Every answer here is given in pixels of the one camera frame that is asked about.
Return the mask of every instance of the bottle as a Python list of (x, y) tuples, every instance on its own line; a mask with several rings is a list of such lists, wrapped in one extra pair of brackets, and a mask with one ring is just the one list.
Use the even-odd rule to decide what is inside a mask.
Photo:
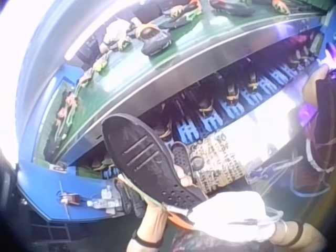
[(92, 201), (87, 201), (87, 205), (89, 207), (93, 207), (95, 209), (101, 209), (101, 208), (113, 208), (120, 206), (119, 200), (117, 199), (94, 199)]

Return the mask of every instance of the conveyor belt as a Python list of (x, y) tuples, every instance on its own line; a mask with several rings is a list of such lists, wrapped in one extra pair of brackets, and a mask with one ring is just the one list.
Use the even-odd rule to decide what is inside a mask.
[(112, 53), (105, 76), (79, 94), (80, 107), (55, 161), (73, 163), (102, 141), (107, 115), (139, 116), (205, 76), (277, 41), (318, 27), (317, 13), (281, 16), (257, 6), (252, 17), (215, 16), (205, 7), (200, 20), (172, 32), (173, 46), (154, 58), (141, 54), (141, 42)]

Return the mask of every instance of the green conveyor belt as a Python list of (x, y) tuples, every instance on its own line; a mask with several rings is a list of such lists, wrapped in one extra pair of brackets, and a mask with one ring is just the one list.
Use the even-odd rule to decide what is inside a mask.
[[(110, 54), (106, 69), (101, 73), (95, 73), (91, 83), (80, 89), (79, 107), (60, 152), (70, 147), (69, 143), (77, 138), (80, 132), (90, 127), (89, 120), (92, 120), (114, 97), (143, 78), (153, 68), (159, 69), (182, 52), (231, 32), (233, 29), (280, 15), (275, 13), (271, 6), (264, 5), (253, 5), (256, 12), (251, 17), (234, 17), (217, 13), (209, 6), (208, 1), (202, 1), (202, 6), (203, 13), (192, 23), (171, 31), (173, 44), (159, 55), (152, 58), (143, 55), (142, 42), (137, 39), (133, 39), (132, 44), (125, 51)], [(162, 19), (159, 18), (153, 23), (160, 22)]]

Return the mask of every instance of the wristband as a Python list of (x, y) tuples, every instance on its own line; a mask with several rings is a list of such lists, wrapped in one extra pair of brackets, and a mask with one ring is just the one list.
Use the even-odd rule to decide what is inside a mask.
[(290, 247), (290, 246), (293, 246), (301, 238), (301, 236), (303, 234), (303, 223), (301, 221), (297, 221), (297, 220), (295, 222), (298, 224), (298, 227), (299, 227), (296, 236), (294, 237), (294, 239), (291, 242), (289, 242), (288, 244), (285, 244), (285, 245), (280, 245), (280, 247)]
[(150, 243), (148, 241), (145, 241), (145, 240), (141, 239), (138, 236), (138, 229), (136, 229), (133, 232), (132, 239), (136, 240), (137, 243), (139, 243), (141, 246), (146, 247), (146, 248), (160, 248), (163, 244), (163, 237), (157, 243)]

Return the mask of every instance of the stainless steel edge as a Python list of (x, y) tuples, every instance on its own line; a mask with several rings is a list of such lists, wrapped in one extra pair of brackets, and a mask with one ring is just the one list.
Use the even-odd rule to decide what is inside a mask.
[(122, 112), (139, 116), (207, 75), (280, 40), (318, 27), (320, 21), (321, 16), (316, 13), (266, 18), (233, 29), (178, 55), (112, 99), (87, 122), (88, 127), (63, 148), (55, 161), (72, 164), (100, 143), (103, 140), (100, 124), (108, 115)]

